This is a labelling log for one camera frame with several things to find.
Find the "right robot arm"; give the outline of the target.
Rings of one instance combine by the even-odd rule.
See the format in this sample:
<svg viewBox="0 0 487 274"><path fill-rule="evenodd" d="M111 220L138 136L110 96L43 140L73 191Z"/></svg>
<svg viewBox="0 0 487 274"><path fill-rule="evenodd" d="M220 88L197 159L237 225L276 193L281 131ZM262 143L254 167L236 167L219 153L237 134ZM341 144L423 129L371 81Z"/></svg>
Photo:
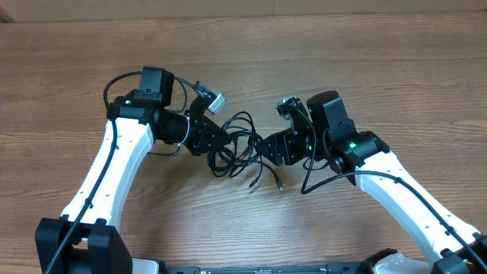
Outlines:
<svg viewBox="0 0 487 274"><path fill-rule="evenodd" d="M258 143L256 150L274 165L302 159L325 161L335 176L302 194L341 178L378 201L414 240L424 260L395 249L379 251L341 273L484 273L486 236L446 209L402 166L373 132L358 132L337 91L324 91L302 103L285 98L276 107L291 126Z"/></svg>

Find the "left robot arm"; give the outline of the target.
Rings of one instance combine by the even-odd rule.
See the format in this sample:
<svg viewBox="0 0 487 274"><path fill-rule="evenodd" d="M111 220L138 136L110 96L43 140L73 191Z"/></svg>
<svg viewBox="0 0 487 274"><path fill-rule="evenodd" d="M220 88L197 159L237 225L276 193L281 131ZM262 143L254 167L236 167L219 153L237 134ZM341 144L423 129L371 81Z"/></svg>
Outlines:
<svg viewBox="0 0 487 274"><path fill-rule="evenodd" d="M222 93L163 68L136 74L138 88L105 103L103 141L80 189L58 218L42 218L37 226L44 273L164 273L161 261L133 257L119 234L137 170L157 140L186 146L192 155L215 152L230 141L205 116L225 105Z"/></svg>

